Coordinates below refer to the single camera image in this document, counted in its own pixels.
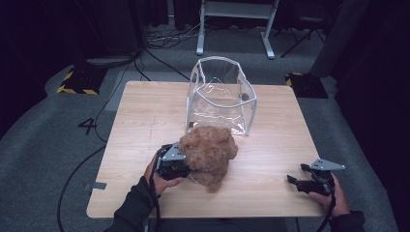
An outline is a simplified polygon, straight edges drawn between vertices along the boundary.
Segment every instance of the person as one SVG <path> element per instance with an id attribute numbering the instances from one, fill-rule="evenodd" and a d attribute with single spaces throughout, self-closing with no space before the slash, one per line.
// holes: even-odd
<path id="1" fill-rule="evenodd" d="M 139 232 L 144 231 L 144 221 L 151 214 L 155 208 L 154 198 L 150 191 L 150 176 L 153 172 L 153 165 L 155 163 L 155 157 L 148 164 L 144 175 L 139 179 L 136 186 L 131 188 L 131 191 L 127 194 L 126 199 L 122 206 L 115 211 L 113 223 L 104 232 Z M 329 221 L 332 232 L 362 232 L 365 231 L 363 224 L 365 223 L 365 216 L 359 211 L 350 211 L 347 204 L 346 197 L 340 186 L 340 183 L 335 175 L 335 197 L 336 205 L 332 211 L 332 218 Z M 161 194 L 168 188 L 176 187 L 184 181 L 184 178 L 176 178 L 166 181 L 157 172 L 153 175 L 155 183 L 155 192 L 157 198 L 161 197 Z M 324 196 L 316 192 L 310 192 L 308 194 L 311 198 L 316 200 L 325 209 L 328 209 L 331 203 L 331 196 Z M 221 231 L 248 231 L 243 230 L 243 227 L 253 227 L 249 231 L 257 231 L 261 228 L 263 231 L 267 229 L 275 229 L 275 231 L 286 231 L 285 223 L 268 223 L 268 221 L 275 221 L 273 218 L 250 218 L 248 222 L 243 223 L 243 219 L 218 219 L 218 220 L 206 220 L 201 221 L 202 225 L 194 225 L 199 220 L 178 220 L 177 224 L 183 227 L 181 231 L 218 231 L 215 228 L 221 227 Z M 171 231 L 174 228 L 167 226 L 160 226 L 158 231 Z"/>

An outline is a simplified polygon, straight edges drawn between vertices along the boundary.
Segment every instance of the table leg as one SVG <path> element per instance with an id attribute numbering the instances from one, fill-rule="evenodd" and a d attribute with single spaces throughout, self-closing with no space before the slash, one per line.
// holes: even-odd
<path id="1" fill-rule="evenodd" d="M 198 35 L 198 45 L 196 47 L 196 55 L 202 55 L 204 53 L 204 41 L 205 41 L 205 0 L 201 3 L 201 17 L 200 17 L 200 27 Z"/>
<path id="2" fill-rule="evenodd" d="M 262 37 L 262 42 L 265 45 L 266 54 L 268 55 L 269 59 L 275 58 L 275 53 L 272 50 L 271 44 L 269 42 L 269 34 L 271 33 L 271 28 L 272 28 L 272 24 L 274 23 L 275 15 L 277 14 L 278 2 L 279 0 L 276 0 L 274 2 L 271 15 L 269 16 L 268 24 L 266 25 L 266 31 L 260 33 Z"/>

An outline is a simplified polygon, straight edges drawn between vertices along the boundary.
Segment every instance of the fluffy brown plush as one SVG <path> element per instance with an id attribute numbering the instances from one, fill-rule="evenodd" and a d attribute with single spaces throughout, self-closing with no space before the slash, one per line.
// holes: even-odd
<path id="1" fill-rule="evenodd" d="M 236 157 L 238 146 L 228 128 L 199 127 L 181 137 L 179 150 L 187 156 L 191 176 L 215 192 L 227 173 L 229 160 Z"/>

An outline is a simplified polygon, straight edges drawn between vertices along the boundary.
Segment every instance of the cable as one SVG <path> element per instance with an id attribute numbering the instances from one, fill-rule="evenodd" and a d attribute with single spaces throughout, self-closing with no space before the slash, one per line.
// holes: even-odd
<path id="1" fill-rule="evenodd" d="M 141 75 L 143 75 L 148 81 L 151 81 L 151 79 L 148 78 L 148 76 L 146 76 L 146 75 L 136 66 L 135 60 L 133 60 L 133 65 L 135 66 L 136 70 L 137 70 L 139 73 L 141 73 Z"/>
<path id="2" fill-rule="evenodd" d="M 141 65 L 142 65 L 142 72 L 144 73 L 144 70 L 145 70 L 145 65 L 144 65 L 144 62 L 142 62 L 142 56 L 140 56 L 139 57 L 139 62 L 141 62 Z"/>
<path id="3" fill-rule="evenodd" d="M 331 195 L 332 195 L 332 200 L 331 200 L 331 205 L 329 206 L 329 210 L 328 213 L 326 214 L 325 218 L 323 219 L 322 224 L 320 225 L 320 227 L 317 229 L 317 232 L 321 232 L 325 226 L 328 224 L 329 222 L 329 218 L 331 217 L 332 211 L 336 205 L 336 198 L 335 198 L 335 189 L 332 188 L 329 183 L 326 183 L 326 185 L 328 186 L 328 188 L 331 190 Z"/>
<path id="4" fill-rule="evenodd" d="M 57 222 L 58 222 L 58 228 L 60 229 L 61 232 L 64 232 L 63 229 L 63 224 L 61 223 L 61 203 L 63 201 L 63 196 L 64 196 L 64 192 L 66 191 L 67 186 L 69 185 L 70 180 L 72 179 L 73 175 L 75 174 L 75 172 L 82 166 L 82 164 L 84 164 L 87 160 L 89 160 L 91 157 L 93 157 L 95 154 L 97 154 L 98 152 L 100 152 L 102 149 L 105 148 L 105 145 L 103 145 L 99 150 L 95 151 L 94 153 L 92 153 L 90 156 L 88 156 L 86 159 L 84 159 L 76 168 L 75 170 L 72 172 L 72 174 L 70 175 L 69 179 L 67 179 L 66 184 L 64 184 L 63 189 L 61 191 L 60 194 L 60 198 L 58 200 L 58 206 L 57 206 Z"/>
<path id="5" fill-rule="evenodd" d="M 157 164 L 158 164 L 158 152 L 156 152 L 155 154 L 155 162 L 153 165 L 153 168 L 151 170 L 151 175 L 150 175 L 150 192 L 152 195 L 152 198 L 154 199 L 154 205 L 155 205 L 155 210 L 157 213 L 157 221 L 156 221 L 156 228 L 154 231 L 156 231 L 160 225 L 160 221 L 161 221 L 161 210 L 160 210 L 160 203 L 158 202 L 158 198 L 160 198 L 160 195 L 157 196 L 157 192 L 156 192 L 156 188 L 155 188 L 155 182 L 154 182 L 154 174 L 156 172 L 156 168 L 157 168 Z"/>
<path id="6" fill-rule="evenodd" d="M 299 226 L 299 219 L 295 217 L 296 220 L 296 228 L 298 229 L 298 232 L 301 232 L 301 227 Z"/>
<path id="7" fill-rule="evenodd" d="M 169 68 L 171 68 L 172 70 L 174 70 L 175 72 L 177 72 L 177 73 L 179 73 L 181 76 L 183 76 L 185 79 L 187 79 L 187 80 L 190 81 L 190 79 L 189 79 L 186 75 L 184 75 L 183 73 L 181 73 L 181 72 L 179 72 L 178 70 L 176 70 L 174 67 L 172 67 L 172 66 L 166 64 L 165 62 L 163 62 L 162 60 L 160 60 L 159 58 L 157 58 L 157 56 L 155 56 L 153 53 L 151 53 L 147 48 L 145 48 L 145 50 L 148 52 L 148 54 L 150 54 L 150 55 L 151 55 L 152 57 L 154 57 L 156 60 L 160 61 L 161 63 L 163 63 L 163 64 L 165 64 L 165 65 L 167 65 Z"/>
<path id="8" fill-rule="evenodd" d="M 129 62 L 129 63 L 127 64 L 127 67 L 124 69 L 123 74 L 121 75 L 120 81 L 118 82 L 117 86 L 115 86 L 114 91 L 112 91 L 111 96 L 108 98 L 108 100 L 105 102 L 105 104 L 104 104 L 104 105 L 102 106 L 102 108 L 100 109 L 100 112 L 97 114 L 95 124 L 97 124 L 97 120 L 99 119 L 100 114 L 103 112 L 103 109 L 104 109 L 105 106 L 109 103 L 109 101 L 111 101 L 112 97 L 114 96 L 115 92 L 116 92 L 117 89 L 118 89 L 118 86 L 120 86 L 121 82 L 123 81 L 124 74 L 126 73 L 126 71 L 127 71 L 127 69 L 129 68 L 129 66 L 130 66 L 131 63 L 132 63 L 132 62 Z M 100 137 L 99 133 L 97 132 L 97 127 L 94 127 L 94 131 L 96 132 L 97 137 L 98 137 L 102 142 L 104 142 L 104 143 L 107 142 L 107 140 L 105 140 L 105 139 L 103 139 L 103 138 Z"/>
<path id="9" fill-rule="evenodd" d="M 197 37 L 197 36 L 199 35 L 199 33 L 193 34 L 193 35 L 190 35 L 190 33 L 191 33 L 192 31 L 194 31 L 195 29 L 198 30 L 199 25 L 200 25 L 200 24 L 198 23 L 198 24 L 196 24 L 195 26 L 193 26 L 190 30 L 188 30 L 188 31 L 186 31 L 186 32 L 180 32 L 180 33 L 177 33 L 177 34 L 172 35 L 172 36 L 163 36 L 161 32 L 154 32 L 154 33 L 160 33 L 160 36 L 159 36 L 159 37 L 156 37 L 156 38 L 153 38 L 153 39 L 149 39 L 148 42 L 163 41 L 163 42 L 162 42 L 162 45 L 149 44 L 148 47 L 149 47 L 149 48 L 152 48 L 152 49 L 171 48 L 171 47 L 173 47 L 173 46 L 178 45 L 180 42 L 187 41 L 187 40 L 189 40 L 189 39 L 192 38 L 192 37 Z M 166 46 L 168 43 L 173 42 L 173 41 L 175 41 L 175 40 L 176 40 L 176 44 L 173 44 L 173 45 L 170 45 L 170 46 Z"/>

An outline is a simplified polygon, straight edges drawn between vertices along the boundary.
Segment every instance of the human hand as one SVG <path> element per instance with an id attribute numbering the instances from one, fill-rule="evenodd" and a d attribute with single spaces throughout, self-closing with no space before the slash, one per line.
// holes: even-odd
<path id="1" fill-rule="evenodd" d="M 349 206 L 347 205 L 347 200 L 346 200 L 346 197 L 344 196 L 343 189 L 341 188 L 337 177 L 333 173 L 332 173 L 332 176 L 335 182 L 335 198 L 336 198 L 336 205 L 334 209 L 332 210 L 332 218 L 336 218 L 341 215 L 350 214 L 350 210 L 349 210 Z M 332 201 L 331 195 L 324 196 L 322 194 L 319 194 L 313 191 L 311 191 L 308 195 L 314 200 L 316 200 L 319 204 L 321 204 L 326 210 L 329 210 L 329 207 Z"/>
<path id="2" fill-rule="evenodd" d="M 157 156 L 154 156 L 151 160 L 150 164 L 148 164 L 147 168 L 145 169 L 144 177 L 147 180 L 148 186 L 150 185 L 150 176 L 151 173 L 154 171 L 154 184 L 155 184 L 155 191 L 157 195 L 161 195 L 167 188 L 178 186 L 180 183 L 184 181 L 184 178 L 179 177 L 173 180 L 166 181 L 163 179 L 154 169 L 154 163 Z"/>

